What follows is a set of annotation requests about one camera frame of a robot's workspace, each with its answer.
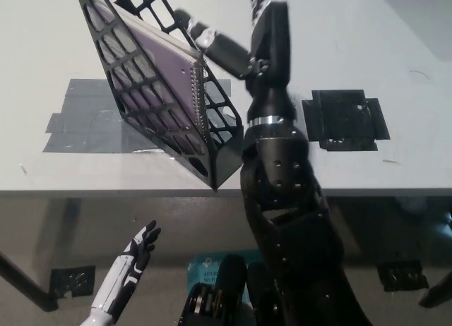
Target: black mesh holder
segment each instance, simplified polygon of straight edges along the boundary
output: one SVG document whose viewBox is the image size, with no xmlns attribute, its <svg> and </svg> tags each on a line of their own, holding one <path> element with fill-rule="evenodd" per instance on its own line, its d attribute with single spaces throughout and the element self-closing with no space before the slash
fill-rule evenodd
<svg viewBox="0 0 452 326">
<path fill-rule="evenodd" d="M 105 19 L 105 16 L 95 7 L 93 0 L 79 0 L 121 117 L 211 188 L 217 189 L 242 165 L 243 125 L 237 110 L 204 62 L 204 87 L 199 92 L 205 104 L 201 103 L 200 108 L 197 109 L 200 111 L 203 122 L 208 125 L 208 129 L 203 130 L 184 109 L 174 89 L 165 80 L 111 2 L 103 1 L 112 13 L 112 19 Z M 174 22 L 166 27 L 162 24 L 153 9 L 153 3 L 156 1 L 143 0 L 143 3 L 138 6 L 134 6 L 131 0 L 117 0 L 115 3 L 140 19 L 142 19 L 140 13 L 148 9 L 163 32 L 170 34 L 180 30 L 190 46 L 197 49 L 194 41 L 179 24 L 167 0 L 160 1 L 165 5 Z M 93 17 L 102 19 L 101 28 L 91 20 Z M 133 50 L 127 50 L 123 40 L 118 38 L 116 30 L 119 28 L 126 33 L 130 43 L 133 43 Z M 109 45 L 112 40 L 116 43 L 116 47 Z M 136 59 L 142 59 L 141 61 L 144 59 L 154 71 L 154 75 L 150 76 L 143 72 L 137 66 Z M 117 90 L 115 83 L 121 85 L 120 90 Z M 165 102 L 156 91 L 157 84 L 175 101 Z M 213 99 L 210 94 L 204 92 L 207 85 L 210 90 L 221 95 L 222 101 L 218 101 L 217 97 Z M 143 94 L 144 90 L 152 92 L 161 104 L 155 106 L 149 103 L 145 109 L 140 106 L 134 95 L 140 96 L 141 101 L 147 102 Z M 235 118 L 224 113 L 226 108 Z M 153 116 L 155 121 L 152 122 L 149 116 Z M 174 125 L 168 125 L 168 120 L 173 120 Z"/>
</svg>

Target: robotic arm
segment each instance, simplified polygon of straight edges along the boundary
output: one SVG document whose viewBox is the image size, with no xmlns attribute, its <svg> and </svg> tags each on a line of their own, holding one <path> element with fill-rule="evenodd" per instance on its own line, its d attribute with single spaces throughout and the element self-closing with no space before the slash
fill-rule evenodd
<svg viewBox="0 0 452 326">
<path fill-rule="evenodd" d="M 241 187 L 246 217 L 274 279 L 284 325 L 370 325 L 343 272 L 343 245 L 294 125 L 286 0 L 252 0 L 251 51 L 176 11 L 205 55 L 253 97 Z M 277 217 L 268 218 L 267 211 Z"/>
<path fill-rule="evenodd" d="M 81 326 L 116 324 L 155 248 L 154 242 L 161 231 L 155 225 L 152 221 L 143 227 L 116 258 L 91 305 L 90 316 Z"/>
</svg>

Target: table leg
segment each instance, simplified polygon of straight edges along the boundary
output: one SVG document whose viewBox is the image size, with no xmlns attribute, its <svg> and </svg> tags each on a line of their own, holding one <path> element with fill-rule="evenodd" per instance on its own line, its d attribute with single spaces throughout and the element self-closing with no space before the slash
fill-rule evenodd
<svg viewBox="0 0 452 326">
<path fill-rule="evenodd" d="M 3 253 L 0 253 L 0 277 L 3 277 L 44 312 L 58 309 L 57 300 L 36 285 Z"/>
</svg>

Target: floor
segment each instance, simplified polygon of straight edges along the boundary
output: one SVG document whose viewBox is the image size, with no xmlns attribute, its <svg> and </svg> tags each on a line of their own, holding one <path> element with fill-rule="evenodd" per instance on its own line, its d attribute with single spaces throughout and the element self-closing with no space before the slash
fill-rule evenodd
<svg viewBox="0 0 452 326">
<path fill-rule="evenodd" d="M 375 264 L 421 259 L 431 285 L 452 269 L 446 200 L 429 199 L 422 214 L 394 199 L 332 199 L 332 217 L 347 250 L 352 288 L 374 325 L 444 325 L 452 302 L 426 310 L 424 291 L 386 293 Z M 255 247 L 240 198 L 0 200 L 0 249 L 43 287 L 52 268 L 95 265 L 95 292 L 114 258 L 146 223 L 162 234 L 149 268 L 118 325 L 174 325 L 186 299 L 185 264 L 199 253 Z M 92 296 L 59 301 L 43 313 L 0 279 L 0 324 L 79 325 Z"/>
</svg>

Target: table surface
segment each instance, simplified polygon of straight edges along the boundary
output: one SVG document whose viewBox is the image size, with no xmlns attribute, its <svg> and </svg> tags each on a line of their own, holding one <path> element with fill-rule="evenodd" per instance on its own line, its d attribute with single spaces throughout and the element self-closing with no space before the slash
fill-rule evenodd
<svg viewBox="0 0 452 326">
<path fill-rule="evenodd" d="M 250 0 L 168 0 L 249 47 Z M 363 89 L 391 134 L 311 160 L 327 195 L 450 195 L 452 0 L 289 0 L 290 92 Z M 166 154 L 43 153 L 71 79 L 105 79 L 78 0 L 0 0 L 0 194 L 214 195 Z M 231 78 L 210 65 L 217 78 Z M 251 102 L 232 81 L 242 118 Z M 239 172 L 219 194 L 239 193 Z"/>
</svg>

